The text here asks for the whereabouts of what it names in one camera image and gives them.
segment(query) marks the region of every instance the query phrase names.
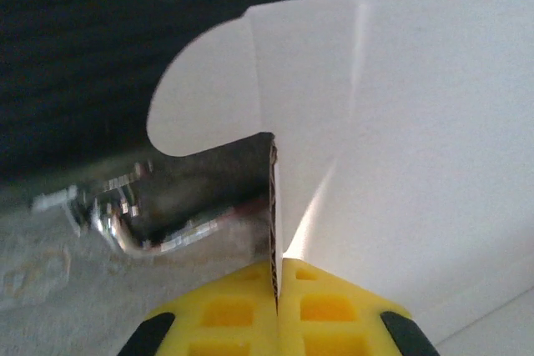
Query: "corrugated cardboard edge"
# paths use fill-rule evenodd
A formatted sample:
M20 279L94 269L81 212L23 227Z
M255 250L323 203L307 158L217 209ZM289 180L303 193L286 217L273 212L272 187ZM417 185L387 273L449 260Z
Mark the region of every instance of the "corrugated cardboard edge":
M269 251L270 251L270 273L271 283L273 285L273 292L275 294L275 302L278 308L278 274L277 274L277 254L276 254L276 179L275 179L275 165L278 153L275 146L275 140L272 139L270 146L270 173L269 173Z

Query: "cardboard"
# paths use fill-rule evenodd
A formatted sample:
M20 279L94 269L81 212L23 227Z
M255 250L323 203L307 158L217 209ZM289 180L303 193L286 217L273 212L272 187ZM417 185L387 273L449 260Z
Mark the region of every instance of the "cardboard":
M184 156L274 133L277 257L439 342L534 286L533 24L534 0L252 7L169 66L149 137Z

